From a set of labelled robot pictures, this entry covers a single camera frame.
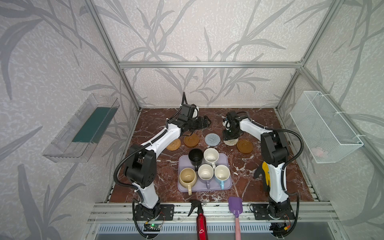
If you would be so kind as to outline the blue woven coaster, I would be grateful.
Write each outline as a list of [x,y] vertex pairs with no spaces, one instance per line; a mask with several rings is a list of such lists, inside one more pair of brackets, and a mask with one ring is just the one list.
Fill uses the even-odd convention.
[[205,142],[208,146],[215,147],[220,144],[221,138],[218,134],[209,133],[205,136]]

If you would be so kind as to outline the black cup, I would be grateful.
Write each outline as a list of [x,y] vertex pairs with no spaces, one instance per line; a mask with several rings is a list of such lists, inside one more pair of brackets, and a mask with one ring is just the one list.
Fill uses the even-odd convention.
[[204,153],[201,149],[192,149],[188,154],[189,160],[193,165],[195,171],[199,170],[200,165],[203,162]]

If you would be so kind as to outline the woven rattan coaster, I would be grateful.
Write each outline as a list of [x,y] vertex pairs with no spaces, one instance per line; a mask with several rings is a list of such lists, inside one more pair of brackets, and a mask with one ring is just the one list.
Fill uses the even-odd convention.
[[169,151],[176,151],[180,148],[181,146],[181,140],[180,139],[176,139],[174,141],[172,141],[167,147],[166,149],[169,150]]

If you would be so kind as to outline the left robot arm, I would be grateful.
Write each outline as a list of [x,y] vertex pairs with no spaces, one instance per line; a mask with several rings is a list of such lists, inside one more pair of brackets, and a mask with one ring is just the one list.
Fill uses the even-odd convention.
[[133,200],[134,220],[154,220],[161,214],[161,201],[156,193],[157,158],[173,141],[184,133],[193,134],[211,125],[207,116],[199,115],[195,104],[188,104],[186,94],[177,112],[166,119],[165,127],[141,145],[132,145],[128,155],[116,166],[113,179],[117,186],[133,189],[140,200]]

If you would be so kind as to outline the right brown wooden coaster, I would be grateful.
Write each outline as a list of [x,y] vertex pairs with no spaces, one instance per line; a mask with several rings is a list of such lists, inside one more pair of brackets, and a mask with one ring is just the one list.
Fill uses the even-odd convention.
[[240,153],[250,154],[253,151],[254,146],[252,142],[242,139],[237,142],[237,149]]

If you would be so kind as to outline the brown wooden coaster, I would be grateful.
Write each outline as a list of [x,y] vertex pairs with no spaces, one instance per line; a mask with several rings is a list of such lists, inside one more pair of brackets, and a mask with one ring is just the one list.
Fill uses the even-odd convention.
[[200,137],[196,134],[184,137],[184,144],[188,148],[193,148],[197,146],[200,142]]
[[253,151],[254,146],[252,142],[242,139],[237,142],[237,149],[240,153],[250,154]]

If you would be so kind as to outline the white speckled mug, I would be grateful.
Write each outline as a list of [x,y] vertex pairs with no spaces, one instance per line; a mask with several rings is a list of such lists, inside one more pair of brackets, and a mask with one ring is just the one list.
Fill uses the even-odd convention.
[[204,151],[204,163],[216,168],[216,163],[220,157],[219,152],[214,148],[208,148]]

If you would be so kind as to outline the white blue mug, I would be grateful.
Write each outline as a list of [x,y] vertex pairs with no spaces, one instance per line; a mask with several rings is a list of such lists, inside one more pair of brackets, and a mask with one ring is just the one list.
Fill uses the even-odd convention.
[[230,178],[230,170],[225,165],[218,165],[215,168],[215,180],[218,182],[221,190],[225,189],[225,183]]

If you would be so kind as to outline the yellow black work glove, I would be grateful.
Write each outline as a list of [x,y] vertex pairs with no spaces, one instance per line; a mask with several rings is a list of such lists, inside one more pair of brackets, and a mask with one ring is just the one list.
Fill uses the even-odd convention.
[[270,191],[270,174],[269,167],[266,162],[263,162],[254,172],[254,179],[257,179],[261,176],[263,182],[263,189],[266,193]]

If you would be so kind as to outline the pink item in basket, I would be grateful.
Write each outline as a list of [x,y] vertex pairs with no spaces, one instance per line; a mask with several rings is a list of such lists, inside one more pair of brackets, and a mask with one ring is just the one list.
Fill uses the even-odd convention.
[[324,151],[321,147],[311,148],[311,152],[315,158],[323,158],[326,157],[328,152]]

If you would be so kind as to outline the red spray bottle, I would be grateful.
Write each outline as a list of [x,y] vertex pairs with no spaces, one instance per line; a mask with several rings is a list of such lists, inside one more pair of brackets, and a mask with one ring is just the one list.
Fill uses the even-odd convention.
[[197,209],[197,235],[198,235],[198,240],[208,240],[208,229],[207,229],[207,222],[206,222],[206,217],[204,216],[204,211],[203,211],[203,203],[199,200],[190,200],[191,203],[191,208],[188,213],[188,217],[193,213],[195,208]]

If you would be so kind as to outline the green-lit circuit board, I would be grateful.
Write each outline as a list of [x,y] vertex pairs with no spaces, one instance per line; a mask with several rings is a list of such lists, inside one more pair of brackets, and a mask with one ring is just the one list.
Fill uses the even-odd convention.
[[144,224],[144,232],[160,232],[162,229],[162,223],[149,223]]

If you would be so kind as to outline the purple pink-handled scoop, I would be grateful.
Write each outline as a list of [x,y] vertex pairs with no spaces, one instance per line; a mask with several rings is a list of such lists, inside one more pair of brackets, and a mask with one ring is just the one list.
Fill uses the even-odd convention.
[[235,216],[235,239],[241,240],[241,226],[239,216],[243,212],[243,202],[239,197],[229,197],[229,210]]

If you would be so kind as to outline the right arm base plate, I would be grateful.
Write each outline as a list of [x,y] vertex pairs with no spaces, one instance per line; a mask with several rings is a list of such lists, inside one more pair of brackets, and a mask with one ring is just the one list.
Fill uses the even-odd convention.
[[251,204],[250,210],[254,214],[255,220],[294,220],[295,211],[291,205],[287,208],[278,210],[270,204]]

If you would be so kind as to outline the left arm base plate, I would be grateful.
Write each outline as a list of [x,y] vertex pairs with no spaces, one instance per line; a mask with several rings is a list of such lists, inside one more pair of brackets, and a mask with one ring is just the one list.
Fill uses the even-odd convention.
[[175,213],[175,205],[157,204],[153,209],[148,209],[139,204],[135,206],[134,215],[137,221],[172,221]]

